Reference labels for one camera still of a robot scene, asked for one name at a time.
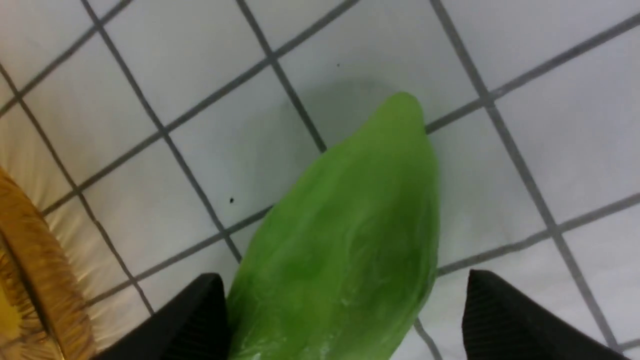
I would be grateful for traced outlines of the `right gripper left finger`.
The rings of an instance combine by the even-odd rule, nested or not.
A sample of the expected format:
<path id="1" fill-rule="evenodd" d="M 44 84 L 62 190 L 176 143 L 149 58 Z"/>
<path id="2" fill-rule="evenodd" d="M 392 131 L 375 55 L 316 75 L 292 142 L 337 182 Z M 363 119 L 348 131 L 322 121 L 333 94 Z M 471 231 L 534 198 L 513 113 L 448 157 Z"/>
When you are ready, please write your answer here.
<path id="1" fill-rule="evenodd" d="M 96 360 L 226 360 L 231 331 L 221 276 L 202 273 Z"/>

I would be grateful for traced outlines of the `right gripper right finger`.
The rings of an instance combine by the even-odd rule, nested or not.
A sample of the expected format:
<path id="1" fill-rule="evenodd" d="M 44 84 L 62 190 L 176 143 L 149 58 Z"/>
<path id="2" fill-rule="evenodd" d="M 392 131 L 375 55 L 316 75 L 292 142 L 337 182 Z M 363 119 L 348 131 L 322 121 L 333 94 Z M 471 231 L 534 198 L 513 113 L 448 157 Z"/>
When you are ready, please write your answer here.
<path id="1" fill-rule="evenodd" d="M 471 269 L 461 322 L 469 360 L 623 360 L 497 274 Z"/>

